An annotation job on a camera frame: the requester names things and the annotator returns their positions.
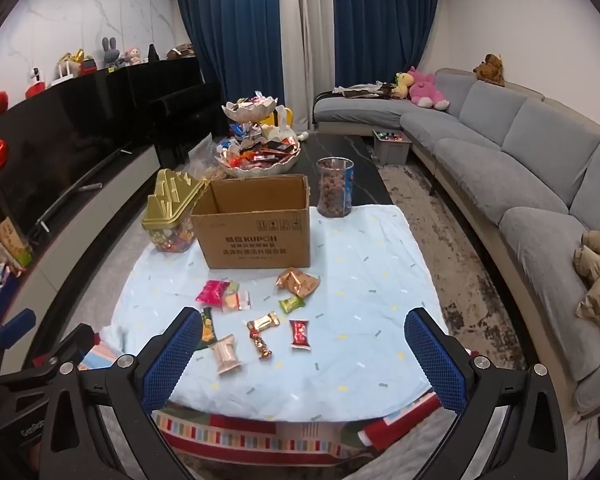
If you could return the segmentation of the dark green cracker packet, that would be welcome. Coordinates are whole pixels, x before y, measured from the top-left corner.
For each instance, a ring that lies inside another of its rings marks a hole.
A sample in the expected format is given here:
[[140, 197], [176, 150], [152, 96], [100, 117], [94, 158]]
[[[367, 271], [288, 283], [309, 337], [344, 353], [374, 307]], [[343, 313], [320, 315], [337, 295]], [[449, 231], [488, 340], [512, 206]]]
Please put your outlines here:
[[201, 325], [202, 332], [200, 341], [198, 342], [197, 350], [209, 348], [218, 340], [215, 335], [212, 307], [205, 307], [201, 310]]

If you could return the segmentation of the red gold twisted candy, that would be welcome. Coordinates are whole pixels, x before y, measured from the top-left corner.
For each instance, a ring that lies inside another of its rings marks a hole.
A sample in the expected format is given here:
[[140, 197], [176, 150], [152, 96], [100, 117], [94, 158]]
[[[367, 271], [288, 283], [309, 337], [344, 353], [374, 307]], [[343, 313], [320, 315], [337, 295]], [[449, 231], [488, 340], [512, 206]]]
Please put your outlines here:
[[247, 328], [249, 330], [249, 337], [253, 342], [254, 348], [256, 348], [259, 359], [267, 360], [272, 356], [272, 351], [268, 348], [264, 340], [262, 339], [260, 332], [256, 329], [256, 326], [253, 322], [247, 323]]

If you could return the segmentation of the black television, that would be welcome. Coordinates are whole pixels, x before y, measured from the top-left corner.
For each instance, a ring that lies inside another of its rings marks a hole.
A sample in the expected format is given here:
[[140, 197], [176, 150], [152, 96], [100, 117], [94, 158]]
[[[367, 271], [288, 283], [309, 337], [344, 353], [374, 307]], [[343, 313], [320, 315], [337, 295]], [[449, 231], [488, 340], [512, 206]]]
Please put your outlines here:
[[153, 146], [168, 167], [181, 159], [166, 99], [201, 84], [196, 58], [97, 72], [53, 86], [0, 116], [9, 155], [0, 200], [23, 232], [87, 171], [117, 150]]

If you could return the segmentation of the pink plush toy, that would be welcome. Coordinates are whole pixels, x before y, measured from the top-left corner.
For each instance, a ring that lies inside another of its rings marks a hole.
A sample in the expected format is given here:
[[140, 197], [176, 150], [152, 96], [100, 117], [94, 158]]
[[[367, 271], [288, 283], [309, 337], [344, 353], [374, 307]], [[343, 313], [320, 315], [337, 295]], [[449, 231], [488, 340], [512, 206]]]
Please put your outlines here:
[[408, 89], [408, 94], [413, 104], [422, 108], [433, 108], [444, 112], [450, 106], [450, 102], [444, 94], [437, 89], [434, 84], [433, 74], [424, 74], [415, 67], [411, 67], [408, 72], [414, 82]]

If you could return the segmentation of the pink snack packet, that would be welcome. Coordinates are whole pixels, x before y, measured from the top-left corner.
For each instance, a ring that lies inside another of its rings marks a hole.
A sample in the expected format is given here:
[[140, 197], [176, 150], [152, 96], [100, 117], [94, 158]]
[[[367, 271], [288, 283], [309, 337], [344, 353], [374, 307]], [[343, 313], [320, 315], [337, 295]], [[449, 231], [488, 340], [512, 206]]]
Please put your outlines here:
[[230, 286], [228, 281], [208, 280], [202, 286], [196, 300], [206, 306], [221, 307], [228, 286]]

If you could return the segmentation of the brown plush toy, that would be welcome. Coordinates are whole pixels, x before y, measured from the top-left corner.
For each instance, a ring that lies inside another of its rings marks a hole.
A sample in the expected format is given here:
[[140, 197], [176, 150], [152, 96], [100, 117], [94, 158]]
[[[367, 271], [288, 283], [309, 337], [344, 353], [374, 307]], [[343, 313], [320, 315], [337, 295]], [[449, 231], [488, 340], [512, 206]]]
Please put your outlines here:
[[505, 86], [504, 68], [502, 59], [493, 53], [486, 55], [484, 60], [474, 69], [474, 73], [478, 80], [487, 84], [496, 84], [497, 86]]

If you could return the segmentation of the small green candy packet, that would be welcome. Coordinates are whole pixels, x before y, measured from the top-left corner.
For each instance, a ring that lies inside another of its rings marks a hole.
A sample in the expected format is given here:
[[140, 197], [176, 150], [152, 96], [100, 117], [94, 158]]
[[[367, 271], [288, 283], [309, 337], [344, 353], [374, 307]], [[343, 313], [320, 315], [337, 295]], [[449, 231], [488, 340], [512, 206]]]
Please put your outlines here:
[[297, 295], [292, 295], [288, 298], [279, 300], [278, 304], [285, 314], [291, 314], [294, 310], [304, 306], [304, 300]]

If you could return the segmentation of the clear packet yellow cake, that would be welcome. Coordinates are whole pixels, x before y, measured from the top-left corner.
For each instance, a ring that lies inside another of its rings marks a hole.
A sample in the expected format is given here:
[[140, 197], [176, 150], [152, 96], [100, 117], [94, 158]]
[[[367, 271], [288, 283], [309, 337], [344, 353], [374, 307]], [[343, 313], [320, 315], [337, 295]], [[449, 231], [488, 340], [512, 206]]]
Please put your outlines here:
[[251, 309], [250, 293], [248, 290], [227, 292], [222, 297], [223, 312], [247, 311]]

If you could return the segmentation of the tan biscuit snack bag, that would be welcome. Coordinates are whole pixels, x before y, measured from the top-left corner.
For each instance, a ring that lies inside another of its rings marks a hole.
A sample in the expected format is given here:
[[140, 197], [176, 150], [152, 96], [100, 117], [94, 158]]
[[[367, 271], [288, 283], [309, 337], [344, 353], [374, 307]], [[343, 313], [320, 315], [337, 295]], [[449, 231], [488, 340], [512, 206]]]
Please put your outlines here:
[[299, 269], [289, 268], [276, 278], [277, 288], [285, 289], [299, 298], [306, 298], [313, 294], [320, 286], [320, 279], [307, 274]]

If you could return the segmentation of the blue curtain left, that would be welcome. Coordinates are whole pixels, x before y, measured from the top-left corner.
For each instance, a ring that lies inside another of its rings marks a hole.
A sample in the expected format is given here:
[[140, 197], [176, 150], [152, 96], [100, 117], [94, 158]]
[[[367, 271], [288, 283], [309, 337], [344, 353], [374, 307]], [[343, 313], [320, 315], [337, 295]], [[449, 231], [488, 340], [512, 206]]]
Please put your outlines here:
[[264, 96], [285, 102], [279, 0], [178, 0], [206, 81], [235, 102]]

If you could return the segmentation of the gold candy bar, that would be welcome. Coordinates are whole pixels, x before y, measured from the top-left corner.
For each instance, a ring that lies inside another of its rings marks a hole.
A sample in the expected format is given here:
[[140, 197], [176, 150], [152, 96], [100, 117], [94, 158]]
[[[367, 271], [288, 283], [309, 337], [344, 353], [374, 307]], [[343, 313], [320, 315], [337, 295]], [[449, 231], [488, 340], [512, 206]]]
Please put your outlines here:
[[256, 332], [261, 333], [262, 330], [267, 330], [271, 327], [277, 327], [279, 324], [280, 321], [277, 314], [274, 311], [271, 311], [260, 316], [260, 318], [249, 321], [247, 323], [247, 328], [250, 332], [255, 330]]

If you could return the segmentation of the yellow plush toy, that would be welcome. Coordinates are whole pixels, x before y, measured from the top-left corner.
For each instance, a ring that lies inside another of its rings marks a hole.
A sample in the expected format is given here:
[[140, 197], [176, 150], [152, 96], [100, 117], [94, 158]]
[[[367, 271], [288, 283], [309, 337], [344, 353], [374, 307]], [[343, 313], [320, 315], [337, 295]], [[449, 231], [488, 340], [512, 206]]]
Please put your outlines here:
[[391, 96], [393, 99], [407, 100], [410, 97], [410, 88], [414, 84], [414, 77], [410, 73], [397, 73]]

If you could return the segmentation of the pink wafer packet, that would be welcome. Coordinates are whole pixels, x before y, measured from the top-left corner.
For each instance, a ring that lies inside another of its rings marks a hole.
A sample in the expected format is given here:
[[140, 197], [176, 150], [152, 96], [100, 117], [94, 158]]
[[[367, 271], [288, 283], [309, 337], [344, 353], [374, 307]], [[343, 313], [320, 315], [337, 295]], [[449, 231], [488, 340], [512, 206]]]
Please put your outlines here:
[[236, 339], [233, 334], [219, 339], [211, 346], [216, 361], [216, 371], [223, 375], [242, 366], [236, 352]]

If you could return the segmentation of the grey sectional sofa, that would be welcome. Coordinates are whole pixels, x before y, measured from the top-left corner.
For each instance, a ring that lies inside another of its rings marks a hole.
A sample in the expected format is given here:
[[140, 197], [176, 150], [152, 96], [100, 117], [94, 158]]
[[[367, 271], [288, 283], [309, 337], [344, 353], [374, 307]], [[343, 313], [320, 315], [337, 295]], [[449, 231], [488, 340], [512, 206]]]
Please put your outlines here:
[[400, 131], [486, 248], [532, 346], [550, 368], [566, 415], [600, 415], [600, 326], [577, 314], [585, 297], [572, 257], [600, 231], [600, 125], [541, 93], [434, 76], [446, 110], [402, 100], [318, 96], [321, 133]]

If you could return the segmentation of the grey storage bin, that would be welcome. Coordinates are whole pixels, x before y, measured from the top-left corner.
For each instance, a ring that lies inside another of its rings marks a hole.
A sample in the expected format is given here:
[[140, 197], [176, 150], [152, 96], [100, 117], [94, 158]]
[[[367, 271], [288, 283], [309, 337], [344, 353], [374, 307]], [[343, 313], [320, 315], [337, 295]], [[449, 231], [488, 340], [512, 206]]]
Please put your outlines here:
[[402, 131], [373, 130], [374, 153], [381, 165], [405, 165], [412, 141]]

